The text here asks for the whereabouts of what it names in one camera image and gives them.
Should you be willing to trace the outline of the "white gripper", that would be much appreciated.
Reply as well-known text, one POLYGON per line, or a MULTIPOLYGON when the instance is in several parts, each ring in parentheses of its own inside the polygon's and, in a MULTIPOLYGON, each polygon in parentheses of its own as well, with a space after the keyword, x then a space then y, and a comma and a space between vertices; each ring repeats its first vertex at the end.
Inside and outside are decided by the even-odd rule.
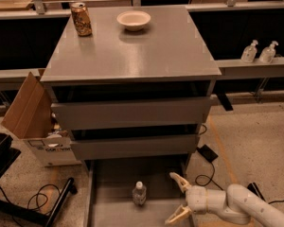
POLYGON ((189 183, 185 178, 175 172, 170 172, 169 176, 174 180, 180 190, 186 192, 187 206, 180 205, 173 214, 166 220, 166 225, 175 225, 184 219, 187 219, 191 213, 205 214, 207 210, 207 190, 205 187, 189 183))

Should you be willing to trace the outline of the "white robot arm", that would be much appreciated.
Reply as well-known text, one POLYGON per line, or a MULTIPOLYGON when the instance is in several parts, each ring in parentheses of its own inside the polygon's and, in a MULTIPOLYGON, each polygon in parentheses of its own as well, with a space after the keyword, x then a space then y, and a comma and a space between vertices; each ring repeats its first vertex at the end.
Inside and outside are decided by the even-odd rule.
POLYGON ((264 227, 284 227, 284 213, 262 200, 240 184, 231 184, 226 191, 192 185, 175 172, 169 176, 186 195, 186 206, 180 205, 165 221, 174 225, 192 214, 214 214, 220 219, 244 225, 254 218, 264 227))

